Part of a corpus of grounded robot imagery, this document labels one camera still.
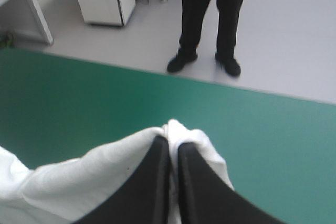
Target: white towel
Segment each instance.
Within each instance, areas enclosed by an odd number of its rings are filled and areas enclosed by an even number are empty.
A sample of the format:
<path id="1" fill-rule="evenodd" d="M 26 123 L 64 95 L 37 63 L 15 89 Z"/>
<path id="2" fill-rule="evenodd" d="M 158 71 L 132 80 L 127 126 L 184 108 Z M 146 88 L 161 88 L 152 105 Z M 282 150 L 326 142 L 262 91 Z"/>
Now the white towel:
<path id="1" fill-rule="evenodd" d="M 0 223 L 69 224 L 109 198 L 131 176 L 155 136 L 167 138 L 173 163 L 169 224 L 181 223 L 177 203 L 177 149 L 194 142 L 200 154 L 231 188 L 226 163 L 200 130 L 187 130 L 176 120 L 101 145 L 82 158 L 29 170 L 0 147 Z"/>

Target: white floor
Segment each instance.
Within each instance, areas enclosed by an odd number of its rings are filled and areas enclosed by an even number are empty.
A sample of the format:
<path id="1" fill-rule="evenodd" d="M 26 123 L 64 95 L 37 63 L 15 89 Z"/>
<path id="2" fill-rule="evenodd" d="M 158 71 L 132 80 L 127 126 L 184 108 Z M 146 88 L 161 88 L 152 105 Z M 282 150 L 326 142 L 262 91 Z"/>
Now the white floor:
<path id="1" fill-rule="evenodd" d="M 166 74 L 178 48 L 181 0 L 138 3 L 125 28 L 84 24 L 77 0 L 39 0 L 55 43 L 20 47 Z M 199 60 L 179 76 L 336 104 L 336 0 L 245 0 L 232 79 L 215 64 L 218 14 L 212 1 Z"/>

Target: green mat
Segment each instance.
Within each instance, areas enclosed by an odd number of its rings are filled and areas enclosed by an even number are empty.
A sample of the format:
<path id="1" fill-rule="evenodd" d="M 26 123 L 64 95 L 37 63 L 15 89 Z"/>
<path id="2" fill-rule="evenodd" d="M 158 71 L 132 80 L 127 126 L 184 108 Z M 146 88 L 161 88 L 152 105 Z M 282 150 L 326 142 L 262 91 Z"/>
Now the green mat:
<path id="1" fill-rule="evenodd" d="M 336 106 L 0 51 L 0 145 L 30 168 L 171 118 L 210 137 L 257 206 L 288 223 L 336 223 Z"/>

